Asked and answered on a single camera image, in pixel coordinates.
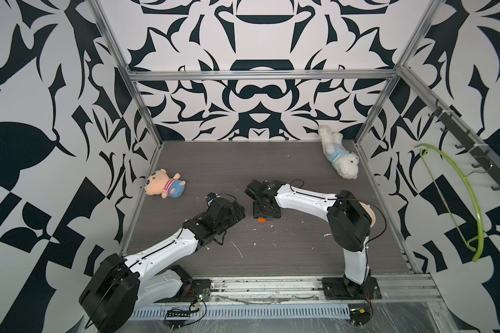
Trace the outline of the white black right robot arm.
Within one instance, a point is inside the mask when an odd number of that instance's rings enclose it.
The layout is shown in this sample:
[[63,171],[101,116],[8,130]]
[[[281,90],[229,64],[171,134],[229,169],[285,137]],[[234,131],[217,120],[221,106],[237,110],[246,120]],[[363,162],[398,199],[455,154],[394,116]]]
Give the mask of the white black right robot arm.
[[324,194],[282,181],[252,180],[244,192],[253,200],[256,219],[279,219],[282,209],[291,209],[327,222],[334,240],[343,249],[345,282],[365,284],[370,273],[368,242],[373,219],[350,191]]

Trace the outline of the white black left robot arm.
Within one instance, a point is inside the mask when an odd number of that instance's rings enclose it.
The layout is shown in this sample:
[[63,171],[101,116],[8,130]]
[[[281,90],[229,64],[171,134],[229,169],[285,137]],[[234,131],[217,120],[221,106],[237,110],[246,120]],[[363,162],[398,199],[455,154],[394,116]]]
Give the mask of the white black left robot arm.
[[207,209],[186,220],[173,235],[133,255],[114,253],[104,259],[79,297],[88,326],[116,332],[132,313],[159,300],[182,294],[191,277],[176,262],[225,236],[245,218],[237,201],[219,194],[206,197]]

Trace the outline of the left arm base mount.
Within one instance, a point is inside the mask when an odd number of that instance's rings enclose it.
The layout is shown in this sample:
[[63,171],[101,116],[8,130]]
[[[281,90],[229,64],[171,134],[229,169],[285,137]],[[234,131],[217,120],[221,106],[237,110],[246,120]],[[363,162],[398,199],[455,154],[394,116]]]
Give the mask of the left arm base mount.
[[180,265],[171,266],[158,276],[167,280],[171,278],[179,286],[174,293],[165,292],[165,298],[161,298],[159,302],[184,302],[198,296],[208,300],[211,294],[211,279],[195,279]]

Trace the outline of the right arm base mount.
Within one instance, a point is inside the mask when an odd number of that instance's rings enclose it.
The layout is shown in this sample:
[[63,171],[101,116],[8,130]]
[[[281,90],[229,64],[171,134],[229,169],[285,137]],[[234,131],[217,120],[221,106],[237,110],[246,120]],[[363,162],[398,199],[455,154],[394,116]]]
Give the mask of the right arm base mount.
[[381,290],[375,277],[369,275],[363,284],[356,284],[344,277],[322,278],[322,289],[327,300],[379,300]]

